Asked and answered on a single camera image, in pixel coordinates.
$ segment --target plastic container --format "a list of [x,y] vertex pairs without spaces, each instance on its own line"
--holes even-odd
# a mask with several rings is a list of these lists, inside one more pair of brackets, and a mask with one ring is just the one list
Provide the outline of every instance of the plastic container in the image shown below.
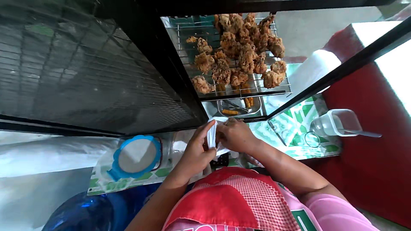
[[139,178],[153,170],[161,158],[161,144],[153,136],[138,135],[124,141],[113,155],[112,169],[107,171],[113,180]]
[[319,136],[357,136],[342,129],[362,131],[357,115],[350,109],[333,109],[314,119],[310,130]]

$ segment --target metal tongs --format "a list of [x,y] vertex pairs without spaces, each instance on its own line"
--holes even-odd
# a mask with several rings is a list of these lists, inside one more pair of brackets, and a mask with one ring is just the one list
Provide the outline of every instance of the metal tongs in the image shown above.
[[229,99],[225,99],[224,102],[226,102],[226,103],[228,103],[229,105],[233,106],[233,108],[235,108],[235,109],[237,109],[237,110],[240,110],[240,111],[243,111],[243,112],[245,112],[245,113],[248,113],[248,110],[247,110],[247,109],[245,109],[245,108],[243,108],[243,107],[240,107],[239,105],[236,105],[235,103],[233,103],[233,102],[232,102],[231,100],[229,100]]

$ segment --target checkered apron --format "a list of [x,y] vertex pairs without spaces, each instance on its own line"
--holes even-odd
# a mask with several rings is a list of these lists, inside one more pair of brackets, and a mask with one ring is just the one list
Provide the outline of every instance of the checkered apron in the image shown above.
[[171,211],[177,219],[265,231],[300,230],[278,185],[253,170],[225,167],[196,182]]

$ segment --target hand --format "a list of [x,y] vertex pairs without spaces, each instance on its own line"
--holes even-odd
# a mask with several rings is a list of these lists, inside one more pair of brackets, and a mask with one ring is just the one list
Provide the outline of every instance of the hand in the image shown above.
[[205,142],[207,141],[207,132],[214,124],[215,120],[212,120],[194,132],[184,154],[172,171],[178,182],[187,183],[192,176],[202,172],[217,154],[217,149],[208,149]]
[[254,136],[246,123],[234,118],[229,118],[224,124],[217,125],[217,132],[223,134],[223,136],[219,138],[219,141],[224,147],[235,152],[244,152],[249,155],[252,154],[260,141]]

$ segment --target clear plastic container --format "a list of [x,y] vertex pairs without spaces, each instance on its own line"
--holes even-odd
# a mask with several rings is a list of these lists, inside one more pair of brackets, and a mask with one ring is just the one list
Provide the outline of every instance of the clear plastic container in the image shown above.
[[344,129],[362,131],[357,115],[350,109],[333,109],[314,119],[310,130],[319,136],[357,136]]

